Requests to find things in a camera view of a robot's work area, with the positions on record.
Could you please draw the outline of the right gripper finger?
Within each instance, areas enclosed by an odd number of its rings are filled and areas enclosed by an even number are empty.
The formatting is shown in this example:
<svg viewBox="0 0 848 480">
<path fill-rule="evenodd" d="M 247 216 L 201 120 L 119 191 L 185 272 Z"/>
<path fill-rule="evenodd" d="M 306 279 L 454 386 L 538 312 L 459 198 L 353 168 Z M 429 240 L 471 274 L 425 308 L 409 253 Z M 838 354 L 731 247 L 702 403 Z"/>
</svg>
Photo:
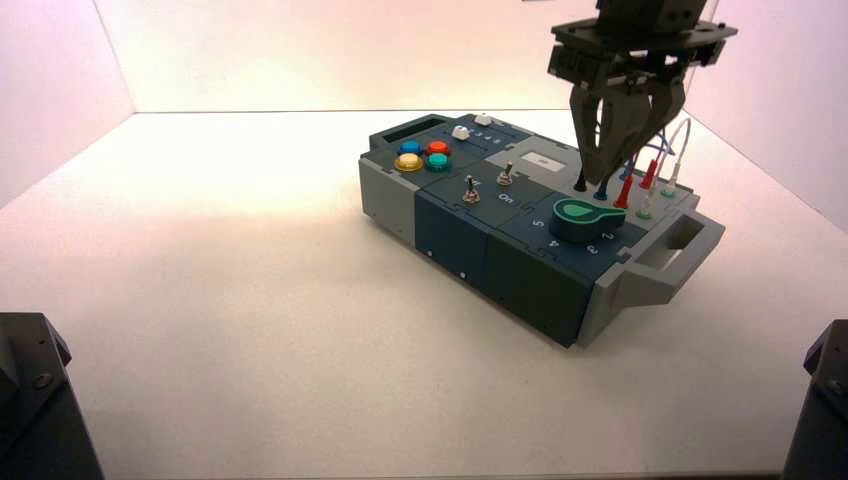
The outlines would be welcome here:
<svg viewBox="0 0 848 480">
<path fill-rule="evenodd" d="M 574 129 L 580 150 L 582 172 L 585 180 L 597 185 L 605 176 L 601 150 L 596 143 L 595 126 L 601 99 L 594 93 L 574 86 L 570 106 Z"/>
<path fill-rule="evenodd" d="M 608 88 L 603 94 L 599 182 L 608 180 L 627 158 L 665 127 L 684 102 L 685 89 L 679 79 Z"/>
</svg>

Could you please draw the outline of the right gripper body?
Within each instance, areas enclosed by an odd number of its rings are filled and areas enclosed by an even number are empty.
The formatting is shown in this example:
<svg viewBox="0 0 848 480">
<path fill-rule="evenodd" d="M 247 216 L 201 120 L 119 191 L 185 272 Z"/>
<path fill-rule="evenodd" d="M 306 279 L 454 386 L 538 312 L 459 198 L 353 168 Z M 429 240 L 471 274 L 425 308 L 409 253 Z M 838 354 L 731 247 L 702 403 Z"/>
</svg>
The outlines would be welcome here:
<svg viewBox="0 0 848 480">
<path fill-rule="evenodd" d="M 598 1 L 593 18 L 551 28 L 548 73 L 587 91 L 632 80 L 668 83 L 717 62 L 738 30 L 703 20 L 704 1 Z"/>
</svg>

